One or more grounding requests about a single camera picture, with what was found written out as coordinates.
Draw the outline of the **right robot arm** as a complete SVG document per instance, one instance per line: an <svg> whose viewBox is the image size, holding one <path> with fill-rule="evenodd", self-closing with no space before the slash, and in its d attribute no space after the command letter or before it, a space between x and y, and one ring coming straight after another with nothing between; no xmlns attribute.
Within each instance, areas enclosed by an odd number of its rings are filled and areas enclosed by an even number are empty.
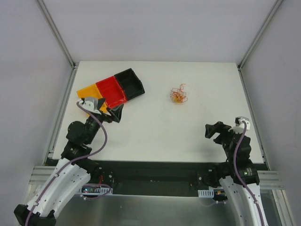
<svg viewBox="0 0 301 226"><path fill-rule="evenodd" d="M203 182L223 188L237 226L266 226L260 179L250 159L251 139L246 136L249 129L250 121L246 117L237 117L234 126L221 121L205 125L205 138L218 135L214 142L222 146L226 161L216 164Z"/></svg>

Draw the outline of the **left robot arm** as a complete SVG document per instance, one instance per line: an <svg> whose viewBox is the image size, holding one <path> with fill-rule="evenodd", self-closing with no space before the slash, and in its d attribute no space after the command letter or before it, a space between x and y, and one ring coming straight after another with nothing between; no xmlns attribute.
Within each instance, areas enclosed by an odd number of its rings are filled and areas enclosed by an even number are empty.
<svg viewBox="0 0 301 226"><path fill-rule="evenodd" d="M89 107L84 100L78 101L77 106L89 117L85 123L74 121L69 125L66 135L68 142L54 171L27 204L19 204L15 208L14 215L21 226L54 226L65 205L79 189L99 179L99 165L90 157L101 152L108 141L103 122L119 123L124 105L107 108L107 113ZM92 152L89 144L100 129L105 143Z"/></svg>

